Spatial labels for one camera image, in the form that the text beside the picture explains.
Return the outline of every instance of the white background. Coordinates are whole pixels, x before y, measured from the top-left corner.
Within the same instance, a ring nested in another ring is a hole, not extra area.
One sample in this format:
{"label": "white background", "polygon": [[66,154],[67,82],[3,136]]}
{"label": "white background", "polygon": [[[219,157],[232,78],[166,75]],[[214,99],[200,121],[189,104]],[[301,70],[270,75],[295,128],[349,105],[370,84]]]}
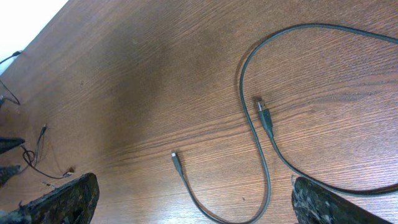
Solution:
{"label": "white background", "polygon": [[[23,50],[67,0],[0,0],[0,60]],[[0,75],[12,63],[0,65]]]}

